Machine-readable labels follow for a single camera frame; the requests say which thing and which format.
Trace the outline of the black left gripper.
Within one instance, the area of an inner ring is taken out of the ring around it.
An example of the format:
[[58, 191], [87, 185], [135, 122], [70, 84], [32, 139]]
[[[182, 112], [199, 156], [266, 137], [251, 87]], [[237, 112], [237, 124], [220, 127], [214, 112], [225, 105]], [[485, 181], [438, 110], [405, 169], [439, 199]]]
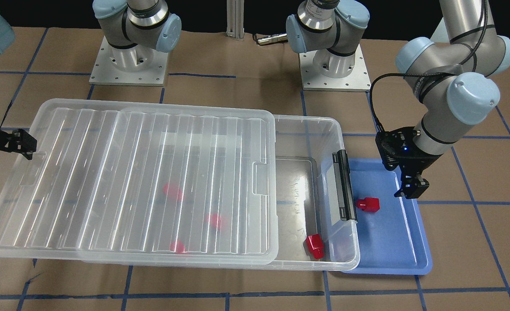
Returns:
[[422, 177], [425, 169], [440, 158], [440, 155], [428, 154], [415, 144], [417, 130], [402, 127], [392, 131], [378, 131], [375, 142], [382, 165], [388, 171], [401, 170], [401, 185], [395, 197], [418, 199], [430, 186]]

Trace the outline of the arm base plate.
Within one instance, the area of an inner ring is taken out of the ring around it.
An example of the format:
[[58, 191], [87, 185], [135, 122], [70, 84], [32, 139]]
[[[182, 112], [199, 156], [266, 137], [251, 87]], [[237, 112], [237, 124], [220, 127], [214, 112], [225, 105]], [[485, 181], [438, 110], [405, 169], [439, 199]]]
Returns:
[[285, 23], [299, 56], [304, 90], [368, 91], [371, 87], [360, 40], [370, 21], [355, 0], [305, 0]]
[[164, 0], [95, 0], [104, 37], [93, 65], [92, 85], [163, 86], [182, 22]]

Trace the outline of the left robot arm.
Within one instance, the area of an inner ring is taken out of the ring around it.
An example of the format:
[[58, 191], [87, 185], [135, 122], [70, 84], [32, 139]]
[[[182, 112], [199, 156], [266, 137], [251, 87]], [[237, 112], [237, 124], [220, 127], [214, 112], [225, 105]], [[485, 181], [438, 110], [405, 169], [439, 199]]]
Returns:
[[387, 131], [368, 94], [377, 126], [376, 145], [383, 166], [399, 169], [401, 184], [395, 197], [419, 198], [429, 187], [425, 169], [453, 147], [496, 108], [500, 90], [491, 79], [510, 66], [510, 39], [498, 35], [487, 0], [440, 2], [447, 43], [419, 37], [397, 53], [397, 73], [427, 112], [415, 126]]

